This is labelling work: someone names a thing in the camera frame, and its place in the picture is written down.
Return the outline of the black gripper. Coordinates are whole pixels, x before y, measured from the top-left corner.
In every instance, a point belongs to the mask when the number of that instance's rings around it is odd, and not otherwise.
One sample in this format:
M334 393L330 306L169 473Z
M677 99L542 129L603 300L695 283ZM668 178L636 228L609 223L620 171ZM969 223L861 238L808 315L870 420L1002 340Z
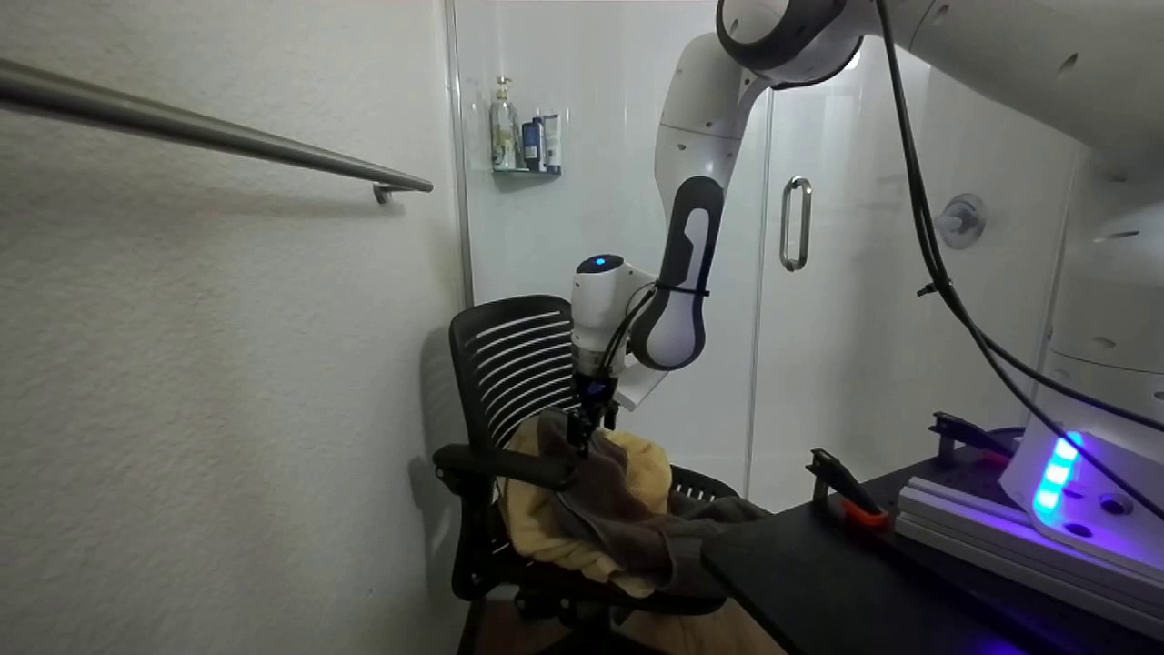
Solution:
M610 424L620 413L610 376L578 376L578 410L571 418L571 439L585 442L601 424Z

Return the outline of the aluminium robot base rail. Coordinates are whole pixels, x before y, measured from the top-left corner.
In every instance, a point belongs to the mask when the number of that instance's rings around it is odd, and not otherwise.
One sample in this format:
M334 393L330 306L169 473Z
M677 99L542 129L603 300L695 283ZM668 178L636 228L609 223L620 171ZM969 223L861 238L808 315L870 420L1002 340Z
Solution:
M895 530L958 559L1164 638L1164 526L1113 511L1110 493L1061 497L1052 520L950 483L909 476Z

